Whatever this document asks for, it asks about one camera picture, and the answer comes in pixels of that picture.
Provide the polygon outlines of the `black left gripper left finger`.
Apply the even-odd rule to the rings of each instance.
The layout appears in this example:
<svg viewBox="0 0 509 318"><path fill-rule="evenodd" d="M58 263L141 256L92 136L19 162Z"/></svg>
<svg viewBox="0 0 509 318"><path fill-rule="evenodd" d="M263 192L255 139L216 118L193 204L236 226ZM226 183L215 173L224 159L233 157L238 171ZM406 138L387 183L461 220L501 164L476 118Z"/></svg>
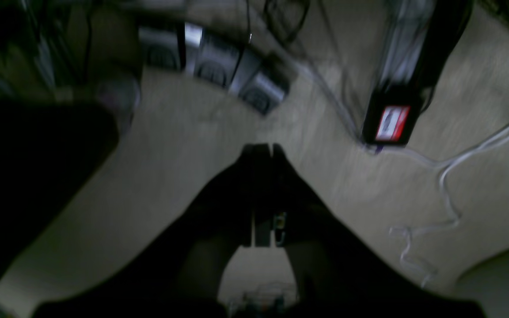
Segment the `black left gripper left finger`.
<svg viewBox="0 0 509 318"><path fill-rule="evenodd" d="M35 318L224 318L217 300L224 270L249 237L253 146L212 178L184 213L107 280Z"/></svg>

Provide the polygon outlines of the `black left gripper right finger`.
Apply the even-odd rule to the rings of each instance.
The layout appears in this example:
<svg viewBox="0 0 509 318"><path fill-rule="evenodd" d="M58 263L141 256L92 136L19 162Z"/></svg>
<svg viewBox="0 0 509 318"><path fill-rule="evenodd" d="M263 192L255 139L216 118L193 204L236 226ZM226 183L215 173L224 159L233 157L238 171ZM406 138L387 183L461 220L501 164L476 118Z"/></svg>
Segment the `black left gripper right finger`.
<svg viewBox="0 0 509 318"><path fill-rule="evenodd" d="M474 301L422 290L392 269L327 205L278 144L256 145L265 163L265 203L278 218L277 242L289 258L299 303L295 318L484 318Z"/></svg>

